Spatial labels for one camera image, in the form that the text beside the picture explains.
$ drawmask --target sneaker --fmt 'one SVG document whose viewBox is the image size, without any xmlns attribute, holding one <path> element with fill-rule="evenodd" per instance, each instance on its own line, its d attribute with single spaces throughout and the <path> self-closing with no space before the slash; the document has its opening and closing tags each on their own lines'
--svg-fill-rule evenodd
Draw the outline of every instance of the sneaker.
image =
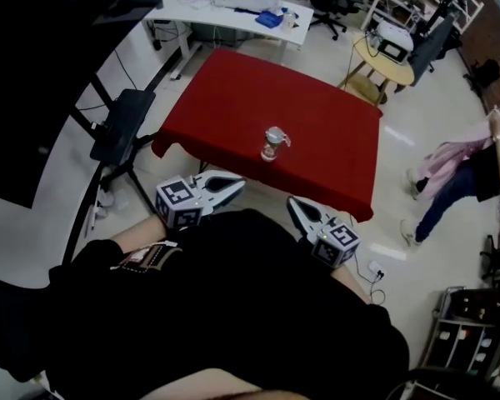
<svg viewBox="0 0 500 400">
<path fill-rule="evenodd" d="M 407 178 L 407 192 L 414 200 L 417 200 L 418 194 L 420 192 L 417 190 L 417 179 L 415 179 L 415 172 L 413 169 L 408 169 L 406 171 Z"/>
<path fill-rule="evenodd" d="M 400 233 L 402 234 L 402 237 L 406 241 L 409 248 L 417 248 L 422 244 L 415 239 L 415 231 L 415 227 L 411 222 L 406 219 L 400 221 Z"/>
</svg>

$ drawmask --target brick wall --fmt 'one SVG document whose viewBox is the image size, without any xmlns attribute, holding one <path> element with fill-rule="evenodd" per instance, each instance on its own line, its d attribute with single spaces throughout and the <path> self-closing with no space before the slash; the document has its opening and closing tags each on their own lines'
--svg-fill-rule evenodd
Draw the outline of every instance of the brick wall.
<svg viewBox="0 0 500 400">
<path fill-rule="evenodd" d="M 500 64 L 500 7 L 494 0 L 477 1 L 485 6 L 462 36 L 462 55 L 469 65 L 489 58 Z M 500 102 L 500 79 L 484 93 L 484 101 L 487 108 Z"/>
</svg>

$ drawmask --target white desk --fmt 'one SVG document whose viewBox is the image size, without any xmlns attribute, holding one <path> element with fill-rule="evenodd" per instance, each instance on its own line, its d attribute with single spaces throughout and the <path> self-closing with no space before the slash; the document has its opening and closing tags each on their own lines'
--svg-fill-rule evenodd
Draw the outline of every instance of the white desk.
<svg viewBox="0 0 500 400">
<path fill-rule="evenodd" d="M 313 17 L 313 10 L 311 8 L 290 2 L 283 2 L 282 6 L 284 8 L 291 9 L 299 16 L 296 20 L 298 27 L 290 32 L 284 32 L 281 26 L 268 28 L 256 22 L 257 15 L 234 12 L 231 8 L 216 7 L 211 3 L 205 7 L 193 8 L 193 1 L 191 0 L 163 0 L 163 5 L 163 9 L 152 10 L 145 17 L 145 20 L 153 21 L 159 19 L 174 21 L 176 23 L 178 42 L 182 50 L 182 61 L 171 72 L 171 79 L 178 78 L 180 72 L 185 68 L 188 61 L 193 57 L 193 54 L 201 46 L 200 42 L 195 42 L 191 48 L 189 48 L 187 39 L 182 35 L 182 32 L 185 31 L 183 23 L 205 23 L 276 38 L 281 42 L 273 61 L 275 63 L 281 63 L 287 43 L 294 43 L 298 46 L 303 44 Z"/>
</svg>

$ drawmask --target table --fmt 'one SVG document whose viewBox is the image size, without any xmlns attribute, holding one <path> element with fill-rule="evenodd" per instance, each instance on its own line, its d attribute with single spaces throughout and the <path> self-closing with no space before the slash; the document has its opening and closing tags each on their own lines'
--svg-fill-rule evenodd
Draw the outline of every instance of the table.
<svg viewBox="0 0 500 400">
<path fill-rule="evenodd" d="M 268 28 L 256 22 L 257 15 L 251 13 L 234 12 L 229 7 L 216 7 L 211 3 L 202 5 L 194 0 L 163 0 L 162 9 L 152 10 L 144 19 L 150 20 L 170 20 L 176 23 L 178 30 L 178 44 L 182 50 L 182 61 L 172 70 L 171 79 L 178 78 L 180 72 L 188 64 L 193 54 L 200 48 L 201 43 L 195 42 L 191 48 L 187 43 L 187 38 L 183 35 L 185 31 L 184 23 L 205 23 L 218 27 L 234 28 L 249 33 L 262 34 L 270 38 L 280 40 L 280 46 L 273 57 L 275 63 L 281 63 L 287 43 L 294 43 L 302 46 L 309 24 L 313 18 L 313 10 L 309 7 L 300 6 L 290 2 L 282 2 L 282 7 L 294 11 L 299 18 L 298 27 L 290 32 L 284 32 L 281 27 Z"/>
<path fill-rule="evenodd" d="M 168 115 L 152 151 L 162 158 L 179 143 L 195 158 L 361 222 L 373 215 L 380 115 L 325 82 L 218 49 Z M 260 153 L 272 126 L 283 129 L 292 144 L 268 163 Z"/>
<path fill-rule="evenodd" d="M 380 73 L 385 77 L 385 81 L 381 87 L 380 93 L 377 97 L 377 100 L 374 102 L 374 106 L 378 106 L 382 101 L 383 94 L 385 93 L 385 88 L 390 82 L 395 82 L 397 84 L 401 84 L 403 86 L 409 86 L 415 81 L 415 74 L 413 73 L 413 69 L 408 62 L 403 65 L 394 62 L 392 59 L 382 55 L 370 45 L 368 45 L 367 39 L 364 34 L 354 34 L 354 48 L 359 56 L 362 58 L 362 62 L 355 67 L 352 72 L 350 72 L 342 82 L 340 82 L 337 87 L 342 88 L 345 84 L 348 83 L 353 76 L 355 76 L 366 64 L 372 67 L 371 72 L 368 74 L 370 78 L 374 72 Z"/>
</svg>

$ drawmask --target desk leg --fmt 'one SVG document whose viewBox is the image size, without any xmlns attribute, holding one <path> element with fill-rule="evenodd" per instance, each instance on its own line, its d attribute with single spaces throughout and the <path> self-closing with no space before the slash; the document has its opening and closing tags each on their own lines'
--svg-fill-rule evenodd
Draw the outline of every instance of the desk leg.
<svg viewBox="0 0 500 400">
<path fill-rule="evenodd" d="M 176 21 L 175 24 L 178 34 L 177 42 L 180 45 L 180 50 L 182 51 L 182 60 L 170 73 L 171 80 L 178 80 L 180 78 L 180 75 L 185 66 L 188 64 L 188 62 L 191 60 L 200 46 L 202 46 L 200 42 L 194 42 L 191 48 L 189 48 L 187 37 L 185 37 L 185 35 L 183 34 L 183 32 L 185 31 L 185 24 L 179 21 Z"/>
<path fill-rule="evenodd" d="M 287 48 L 287 42 L 282 40 L 280 45 L 277 47 L 274 55 L 272 56 L 271 63 L 276 63 L 278 65 L 282 65 L 283 55 L 285 54 L 285 49 Z"/>
<path fill-rule="evenodd" d="M 373 18 L 374 11 L 376 10 L 376 6 L 378 5 L 378 2 L 380 0 L 374 0 L 372 2 L 372 6 L 370 7 L 367 16 L 365 17 L 365 20 L 363 21 L 363 24 L 361 26 L 361 30 L 365 31 L 368 27 L 368 24 L 370 23 L 371 19 Z"/>
<path fill-rule="evenodd" d="M 359 73 L 359 70 L 365 66 L 366 62 L 362 61 L 357 67 L 354 68 L 350 74 L 348 74 L 342 82 L 340 82 L 337 87 L 342 88 L 345 84 L 348 83 L 348 80 L 350 80 L 353 76 L 355 76 L 357 73 Z"/>
<path fill-rule="evenodd" d="M 385 95 L 385 89 L 387 89 L 387 85 L 389 84 L 389 79 L 386 78 L 385 79 L 385 82 L 382 83 L 382 90 L 380 90 L 380 94 L 377 96 L 377 100 L 376 102 L 374 103 L 374 106 L 375 107 L 379 107 L 380 105 L 380 102 L 382 101 L 383 99 L 383 95 Z"/>
</svg>

